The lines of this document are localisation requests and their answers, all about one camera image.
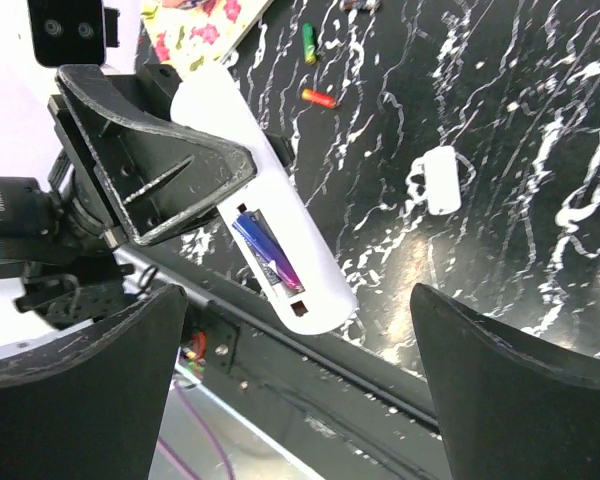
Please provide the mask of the white remote control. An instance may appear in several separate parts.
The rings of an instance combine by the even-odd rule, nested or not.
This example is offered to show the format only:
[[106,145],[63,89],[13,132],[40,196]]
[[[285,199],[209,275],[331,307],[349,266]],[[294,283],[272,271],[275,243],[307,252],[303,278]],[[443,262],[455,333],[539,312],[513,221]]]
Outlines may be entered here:
[[[171,118],[251,154],[255,177],[220,202],[218,211],[281,322],[301,335],[343,325],[357,308],[356,296],[228,70],[210,63],[191,73],[177,90]],[[300,291],[288,288],[233,228],[245,211],[282,248]]]

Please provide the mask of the dark blue battery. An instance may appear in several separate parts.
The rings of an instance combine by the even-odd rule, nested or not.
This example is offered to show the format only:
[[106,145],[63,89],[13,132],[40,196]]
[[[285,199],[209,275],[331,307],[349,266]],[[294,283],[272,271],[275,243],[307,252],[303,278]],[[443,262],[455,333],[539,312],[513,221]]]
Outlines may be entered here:
[[252,212],[241,213],[232,224],[249,247],[266,266],[290,289],[300,291],[303,286],[282,248],[256,221]]

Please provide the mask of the white battery cover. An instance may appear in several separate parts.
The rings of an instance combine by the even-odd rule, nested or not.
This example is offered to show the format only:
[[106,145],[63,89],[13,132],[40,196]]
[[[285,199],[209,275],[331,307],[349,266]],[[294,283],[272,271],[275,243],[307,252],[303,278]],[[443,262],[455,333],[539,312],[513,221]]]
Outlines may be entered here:
[[439,146],[422,157],[427,209],[431,215],[449,215],[462,205],[461,187],[452,146]]

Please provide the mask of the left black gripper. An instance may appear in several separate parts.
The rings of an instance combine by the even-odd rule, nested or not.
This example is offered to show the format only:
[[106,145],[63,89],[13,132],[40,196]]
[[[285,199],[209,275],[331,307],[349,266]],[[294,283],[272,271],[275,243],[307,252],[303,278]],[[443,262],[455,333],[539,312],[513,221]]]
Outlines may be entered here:
[[169,65],[131,75],[63,65],[48,100],[61,151],[37,180],[0,177],[0,260],[75,260],[195,228],[255,178],[237,143],[180,125]]

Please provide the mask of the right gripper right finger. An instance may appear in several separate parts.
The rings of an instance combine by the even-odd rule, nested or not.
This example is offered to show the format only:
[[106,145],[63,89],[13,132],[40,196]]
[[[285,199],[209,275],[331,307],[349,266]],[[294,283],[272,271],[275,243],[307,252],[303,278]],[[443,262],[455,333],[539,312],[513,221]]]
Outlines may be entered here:
[[600,360],[418,283],[412,323],[455,479],[600,479]]

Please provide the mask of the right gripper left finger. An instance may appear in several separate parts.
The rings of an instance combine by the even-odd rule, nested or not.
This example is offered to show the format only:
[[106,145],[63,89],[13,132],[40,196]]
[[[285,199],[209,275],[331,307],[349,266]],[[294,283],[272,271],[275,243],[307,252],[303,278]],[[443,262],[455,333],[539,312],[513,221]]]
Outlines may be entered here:
[[0,479],[145,479],[188,300],[168,285],[0,359]]

